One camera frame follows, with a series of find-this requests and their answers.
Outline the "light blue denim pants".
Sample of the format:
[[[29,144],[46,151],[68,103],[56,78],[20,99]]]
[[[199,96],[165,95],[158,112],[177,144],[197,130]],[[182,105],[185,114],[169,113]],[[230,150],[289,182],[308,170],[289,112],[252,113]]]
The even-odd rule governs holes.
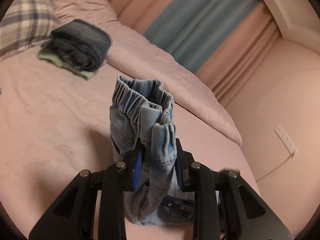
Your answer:
[[[131,222],[139,225],[182,224],[171,221],[161,202],[165,196],[194,201],[177,183],[174,98],[159,80],[135,80],[118,76],[110,107],[113,157],[121,161],[137,140],[144,146],[140,182],[124,194],[124,206]]]

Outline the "pink duvet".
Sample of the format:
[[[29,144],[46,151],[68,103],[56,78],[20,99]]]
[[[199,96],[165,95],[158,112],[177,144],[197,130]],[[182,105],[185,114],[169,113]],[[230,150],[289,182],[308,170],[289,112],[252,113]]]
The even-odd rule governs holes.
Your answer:
[[[143,35],[123,25],[108,0],[52,0],[62,24],[76,18],[106,32],[112,41],[107,61],[135,79],[158,79],[175,102],[238,145],[240,132],[214,93],[192,72]]]

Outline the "pink curtain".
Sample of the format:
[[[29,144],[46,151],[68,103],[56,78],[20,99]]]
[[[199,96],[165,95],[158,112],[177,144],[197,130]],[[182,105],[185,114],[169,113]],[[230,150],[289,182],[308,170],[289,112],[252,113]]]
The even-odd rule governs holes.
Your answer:
[[[281,34],[263,0],[108,0],[120,22],[195,74],[226,106]]]

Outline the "folded light green garment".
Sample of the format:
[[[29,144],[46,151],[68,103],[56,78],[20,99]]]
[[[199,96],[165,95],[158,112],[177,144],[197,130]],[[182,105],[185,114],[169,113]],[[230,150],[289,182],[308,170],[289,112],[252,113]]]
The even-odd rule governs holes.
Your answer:
[[[48,49],[40,49],[37,58],[54,64],[57,68],[65,69],[85,80],[90,80],[100,67],[106,63],[106,55],[92,53],[56,53]]]

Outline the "folded dark denim jeans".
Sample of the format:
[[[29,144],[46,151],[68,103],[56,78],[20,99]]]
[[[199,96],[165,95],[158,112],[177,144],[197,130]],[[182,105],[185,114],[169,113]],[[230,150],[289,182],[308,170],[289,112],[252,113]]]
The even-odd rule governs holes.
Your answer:
[[[80,19],[54,29],[40,53],[53,55],[78,72],[95,72],[105,61],[111,39],[101,29]]]

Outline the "teal curtain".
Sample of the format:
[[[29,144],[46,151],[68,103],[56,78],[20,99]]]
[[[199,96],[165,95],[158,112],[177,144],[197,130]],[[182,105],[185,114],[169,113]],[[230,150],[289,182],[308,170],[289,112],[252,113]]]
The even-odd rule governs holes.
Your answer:
[[[260,0],[173,0],[144,36],[197,72]]]

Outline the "plaid pillow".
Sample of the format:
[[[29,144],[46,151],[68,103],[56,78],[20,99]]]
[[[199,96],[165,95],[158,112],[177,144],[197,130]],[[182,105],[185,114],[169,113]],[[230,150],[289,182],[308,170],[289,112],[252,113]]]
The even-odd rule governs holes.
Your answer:
[[[58,26],[51,0],[14,0],[1,21],[1,60],[41,44]]]

